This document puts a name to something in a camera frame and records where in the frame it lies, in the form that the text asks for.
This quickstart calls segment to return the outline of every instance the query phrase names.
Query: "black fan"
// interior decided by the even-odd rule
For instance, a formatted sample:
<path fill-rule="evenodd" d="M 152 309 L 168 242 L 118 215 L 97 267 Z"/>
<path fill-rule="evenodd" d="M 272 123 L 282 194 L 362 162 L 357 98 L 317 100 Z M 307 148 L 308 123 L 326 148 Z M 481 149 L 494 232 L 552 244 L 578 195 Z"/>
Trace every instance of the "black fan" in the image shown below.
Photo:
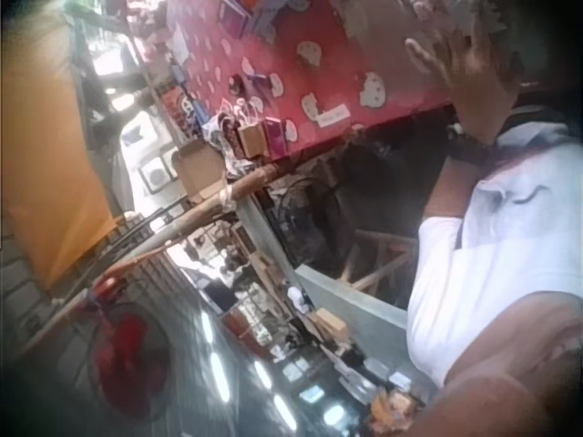
<path fill-rule="evenodd" d="M 318 178 L 292 183 L 279 202 L 278 223 L 298 263 L 327 270 L 342 259 L 343 225 L 334 189 Z"/>

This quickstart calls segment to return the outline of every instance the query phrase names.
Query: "wristwatch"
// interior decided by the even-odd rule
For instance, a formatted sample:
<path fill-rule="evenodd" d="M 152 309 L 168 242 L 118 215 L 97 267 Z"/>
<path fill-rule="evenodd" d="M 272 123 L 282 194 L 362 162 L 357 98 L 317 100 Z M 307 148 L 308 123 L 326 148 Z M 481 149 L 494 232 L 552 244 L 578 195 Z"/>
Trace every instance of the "wristwatch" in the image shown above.
<path fill-rule="evenodd" d="M 447 127 L 449 154 L 451 159 L 482 167 L 490 157 L 493 146 L 483 144 L 470 137 L 459 123 Z"/>

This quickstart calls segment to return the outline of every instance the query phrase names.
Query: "man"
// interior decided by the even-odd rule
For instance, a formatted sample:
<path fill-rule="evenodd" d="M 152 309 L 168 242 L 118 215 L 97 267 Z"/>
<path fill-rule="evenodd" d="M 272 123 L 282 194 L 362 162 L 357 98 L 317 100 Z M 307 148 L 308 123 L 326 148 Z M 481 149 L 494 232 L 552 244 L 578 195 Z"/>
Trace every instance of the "man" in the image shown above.
<path fill-rule="evenodd" d="M 495 61 L 481 10 L 468 44 L 441 2 L 417 4 L 439 25 L 433 53 L 405 42 L 461 125 L 425 208 L 408 309 L 411 358 L 444 389 L 407 435 L 570 435 L 583 388 L 583 153 L 565 125 L 535 114 L 515 126 L 519 82 Z"/>

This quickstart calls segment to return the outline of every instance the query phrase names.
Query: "fabric canopy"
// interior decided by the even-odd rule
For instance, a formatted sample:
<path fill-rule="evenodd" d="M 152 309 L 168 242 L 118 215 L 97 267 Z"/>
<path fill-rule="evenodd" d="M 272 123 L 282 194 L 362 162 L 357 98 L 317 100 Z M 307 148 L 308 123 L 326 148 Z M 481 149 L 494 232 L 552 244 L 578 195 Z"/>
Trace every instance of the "fabric canopy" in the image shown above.
<path fill-rule="evenodd" d="M 3 215 L 49 288 L 115 222 L 87 159 L 69 29 L 45 9 L 3 35 Z"/>

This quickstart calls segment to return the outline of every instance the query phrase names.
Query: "table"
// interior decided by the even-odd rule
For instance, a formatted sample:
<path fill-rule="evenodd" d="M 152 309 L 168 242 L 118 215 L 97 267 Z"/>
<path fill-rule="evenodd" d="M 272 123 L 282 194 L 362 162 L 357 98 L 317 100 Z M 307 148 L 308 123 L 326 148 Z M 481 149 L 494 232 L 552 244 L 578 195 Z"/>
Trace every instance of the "table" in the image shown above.
<path fill-rule="evenodd" d="M 247 83 L 249 101 L 285 121 L 291 154 L 446 102 L 404 51 L 419 30 L 410 1 L 290 0 L 262 35 L 235 39 L 218 22 L 221 0 L 169 0 L 168 26 L 211 114 L 223 98 L 234 103 L 230 76 L 271 78 L 266 98 Z"/>

